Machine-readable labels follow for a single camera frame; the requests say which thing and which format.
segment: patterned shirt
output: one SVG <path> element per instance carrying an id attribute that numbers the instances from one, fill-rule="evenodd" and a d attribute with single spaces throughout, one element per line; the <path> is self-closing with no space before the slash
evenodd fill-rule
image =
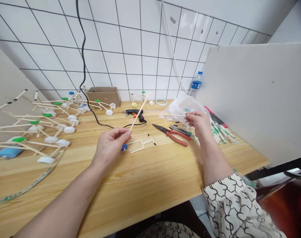
<path id="1" fill-rule="evenodd" d="M 203 193 L 209 203 L 208 214 L 215 237 L 286 238 L 256 202 L 255 190 L 237 174 L 204 188 Z M 137 238 L 200 237 L 183 224 L 164 221 L 150 226 Z"/>

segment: patterned sleeve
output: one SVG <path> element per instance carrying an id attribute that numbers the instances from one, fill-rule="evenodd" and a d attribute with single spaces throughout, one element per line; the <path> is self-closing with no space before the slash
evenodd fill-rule
<path id="1" fill-rule="evenodd" d="M 232 174 L 203 189 L 216 237 L 286 237 L 257 203 L 256 192 Z"/>

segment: water bottle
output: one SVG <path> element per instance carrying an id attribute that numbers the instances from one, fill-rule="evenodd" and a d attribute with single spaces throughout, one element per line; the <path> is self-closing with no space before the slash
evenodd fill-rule
<path id="1" fill-rule="evenodd" d="M 198 72 L 198 74 L 195 77 L 193 77 L 193 81 L 191 83 L 191 88 L 190 88 L 190 93 L 189 93 L 190 96 L 192 96 L 192 97 L 196 96 L 196 93 L 201 85 L 201 80 L 200 80 L 201 77 L 202 77 L 202 72 L 200 72 L 200 71 Z"/>

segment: white tile wall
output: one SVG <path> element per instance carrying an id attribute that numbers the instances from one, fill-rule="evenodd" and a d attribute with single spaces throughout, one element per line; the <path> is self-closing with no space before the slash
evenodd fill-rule
<path id="1" fill-rule="evenodd" d="M 202 71 L 216 45 L 262 44 L 271 36 L 164 3 L 183 86 Z M 159 0 L 83 0 L 87 88 L 151 91 L 152 99 L 181 97 Z M 84 39 L 74 1 L 0 0 L 0 48 L 49 99 L 69 97 L 83 81 Z"/>

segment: cardboard box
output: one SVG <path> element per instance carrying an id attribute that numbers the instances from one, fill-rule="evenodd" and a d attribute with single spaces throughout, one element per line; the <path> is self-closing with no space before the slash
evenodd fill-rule
<path id="1" fill-rule="evenodd" d="M 115 105 L 121 106 L 121 99 L 118 93 L 117 87 L 91 87 L 87 91 L 87 95 L 90 101 L 95 101 L 96 99 L 101 100 L 103 103 L 111 104 L 115 103 Z"/>

